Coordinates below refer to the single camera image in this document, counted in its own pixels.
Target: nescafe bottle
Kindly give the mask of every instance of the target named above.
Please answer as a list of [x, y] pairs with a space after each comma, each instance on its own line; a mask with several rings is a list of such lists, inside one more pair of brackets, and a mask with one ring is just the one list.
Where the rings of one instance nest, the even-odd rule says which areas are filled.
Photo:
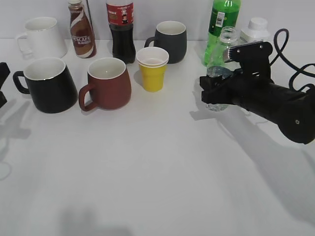
[[126, 64], [134, 63], [133, 1], [107, 0], [109, 28], [113, 36], [113, 56]]
[[80, 58], [91, 58], [96, 54], [95, 37], [82, 0], [68, 2], [71, 13], [70, 33], [75, 53]]

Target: white cup rim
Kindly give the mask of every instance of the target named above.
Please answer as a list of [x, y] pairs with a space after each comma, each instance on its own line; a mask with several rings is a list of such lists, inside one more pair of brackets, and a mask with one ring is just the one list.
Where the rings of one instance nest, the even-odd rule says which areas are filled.
[[[165, 59], [163, 62], [161, 62], [161, 63], [156, 63], [156, 64], [149, 64], [149, 63], [145, 63], [145, 62], [143, 62], [142, 60], [140, 60], [140, 59], [139, 59], [139, 54], [140, 54], [141, 52], [145, 51], [145, 50], [150, 50], [150, 49], [155, 49], [155, 50], [159, 50], [159, 51], [163, 52], [165, 55], [167, 55], [166, 59]], [[162, 64], [167, 64], [167, 63], [168, 63], [168, 61], [169, 61], [169, 53], [168, 53], [166, 50], [164, 50], [163, 48], [159, 48], [159, 47], [147, 47], [147, 48], [142, 48], [142, 49], [140, 49], [140, 50], [137, 52], [137, 54], [136, 54], [136, 58], [137, 58], [137, 61], [138, 61], [140, 64], [142, 64], [143, 66], [156, 67], [156, 66], [160, 66], [160, 65], [162, 65]]]
[[[45, 60], [54, 60], [54, 61], [59, 61], [63, 64], [62, 68], [60, 68], [56, 73], [54, 73], [53, 75], [51, 76], [46, 76], [46, 78], [41, 78], [41, 79], [35, 79], [34, 76], [30, 76], [29, 75], [29, 70], [31, 70], [32, 67], [36, 67], [36, 65], [41, 62], [41, 61], [45, 61]], [[24, 73], [24, 76], [26, 78], [28, 78], [29, 80], [32, 80], [32, 81], [45, 81], [45, 80], [51, 80], [51, 79], [54, 79], [56, 78], [57, 76], [59, 76], [60, 74], [62, 74], [64, 72], [64, 70], [66, 69], [66, 63], [60, 59], [60, 58], [41, 58], [41, 59], [36, 59], [34, 60], [30, 65], [28, 65], [23, 73]]]
[[[97, 76], [94, 76], [94, 75], [91, 73], [90, 69], [91, 69], [91, 67], [92, 67], [95, 63], [97, 63], [97, 62], [99, 62], [99, 61], [101, 61], [101, 60], [111, 60], [111, 61], [114, 61], [114, 60], [115, 60], [115, 61], [119, 62], [120, 64], [124, 64], [124, 70], [123, 70], [120, 74], [117, 74], [116, 76], [113, 76], [113, 77], [111, 77], [111, 78], [99, 78], [99, 77], [97, 77]], [[97, 59], [97, 60], [95, 60], [95, 61], [93, 61], [93, 62], [90, 63], [90, 65], [89, 65], [89, 67], [88, 67], [88, 74], [89, 74], [91, 77], [93, 77], [93, 78], [95, 78], [95, 79], [98, 79], [98, 80], [112, 80], [112, 79], [115, 79], [115, 78], [121, 76], [122, 74], [124, 74], [124, 72], [126, 71], [126, 69], [127, 69], [126, 64], [125, 64], [122, 60], [120, 60], [120, 59], [118, 59], [118, 58], [100, 58], [100, 59]]]
[[[183, 29], [178, 33], [165, 33], [161, 30], [161, 26], [166, 25], [166, 24], [177, 24], [183, 27]], [[157, 31], [165, 35], [179, 35], [179, 34], [184, 33], [186, 30], [187, 30], [186, 26], [182, 22], [179, 22], [179, 21], [163, 21], [157, 25]]]
[[157, 65], [157, 66], [148, 66], [148, 65], [142, 64], [142, 63], [139, 62], [139, 61], [138, 61], [138, 63], [139, 63], [139, 65], [141, 65], [141, 66], [143, 66], [143, 67], [146, 67], [146, 68], [160, 68], [160, 67], [163, 67], [163, 66], [167, 65], [167, 62], [164, 63], [164, 64], [161, 64], [161, 65]]
[[[27, 28], [27, 24], [29, 24], [29, 23], [32, 22], [32, 21], [39, 20], [39, 19], [49, 19], [49, 20], [53, 20], [54, 23], [53, 23], [50, 27], [47, 27], [47, 28], [45, 28], [45, 29], [37, 29], [37, 30], [34, 30], [34, 29], [29, 29], [29, 28]], [[57, 25], [57, 23], [58, 23], [57, 19], [56, 19], [56, 18], [53, 18], [53, 17], [48, 17], [48, 16], [36, 17], [36, 18], [32, 18], [32, 19], [29, 19], [28, 21], [26, 21], [25, 24], [24, 24], [24, 29], [25, 29], [26, 31], [39, 32], [39, 31], [49, 30], [49, 29], [55, 27], [55, 26]]]

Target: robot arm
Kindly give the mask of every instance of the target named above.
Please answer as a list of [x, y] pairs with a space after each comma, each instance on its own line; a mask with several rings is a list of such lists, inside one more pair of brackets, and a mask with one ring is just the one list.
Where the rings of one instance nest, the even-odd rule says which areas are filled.
[[[284, 57], [278, 45], [276, 49]], [[315, 86], [306, 85], [299, 91], [292, 86], [297, 75], [308, 73], [304, 69], [312, 64], [298, 69], [290, 88], [275, 85], [269, 62], [272, 50], [270, 43], [256, 42], [225, 51], [225, 61], [239, 62], [241, 69], [226, 79], [200, 77], [202, 101], [240, 106], [277, 124], [290, 140], [308, 144], [315, 139]]]

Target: red label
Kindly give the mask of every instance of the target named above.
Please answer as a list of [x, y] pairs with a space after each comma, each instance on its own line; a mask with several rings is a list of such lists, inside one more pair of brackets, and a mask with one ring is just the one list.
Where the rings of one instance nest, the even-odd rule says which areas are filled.
[[133, 3], [126, 6], [107, 5], [108, 22], [118, 26], [133, 23]]

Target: black object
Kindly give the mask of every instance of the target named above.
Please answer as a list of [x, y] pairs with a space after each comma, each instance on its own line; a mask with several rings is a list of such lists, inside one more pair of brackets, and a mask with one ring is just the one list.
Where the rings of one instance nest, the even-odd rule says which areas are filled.
[[148, 38], [145, 48], [154, 41], [154, 46], [163, 48], [169, 54], [169, 64], [179, 63], [184, 59], [187, 52], [187, 31], [180, 34], [167, 34], [167, 32], [156, 29], [154, 37]]
[[134, 63], [136, 49], [133, 43], [133, 24], [117, 26], [110, 24], [113, 36], [113, 56], [124, 63]]
[[[0, 90], [6, 78], [8, 78], [9, 74], [10, 74], [10, 70], [9, 70], [8, 65], [5, 62], [1, 62], [0, 63]], [[6, 102], [7, 100], [4, 94], [0, 91], [0, 108], [3, 107]]]
[[[296, 143], [308, 144], [315, 139], [315, 86], [312, 84], [295, 90], [293, 81], [303, 73], [315, 77], [304, 71], [308, 64], [301, 69], [290, 63], [282, 54], [286, 43], [280, 50], [277, 44], [279, 33], [287, 33], [282, 29], [276, 33], [275, 48], [277, 57], [269, 63], [268, 57], [272, 53], [272, 45], [267, 42], [257, 42], [230, 48], [224, 53], [226, 61], [236, 61], [241, 69], [233, 75], [223, 79], [200, 77], [200, 85], [204, 89], [202, 101], [207, 104], [232, 104], [245, 108], [278, 125], [283, 134]], [[297, 73], [291, 78], [289, 88], [275, 85], [271, 79], [270, 66], [281, 57], [287, 64], [296, 69]]]
[[[34, 80], [25, 76], [23, 71], [13, 75], [13, 81], [19, 92], [31, 94], [34, 105], [44, 113], [60, 113], [71, 108], [78, 99], [78, 92], [67, 67], [62, 73], [43, 80]], [[19, 77], [25, 77], [28, 88], [21, 85]]]

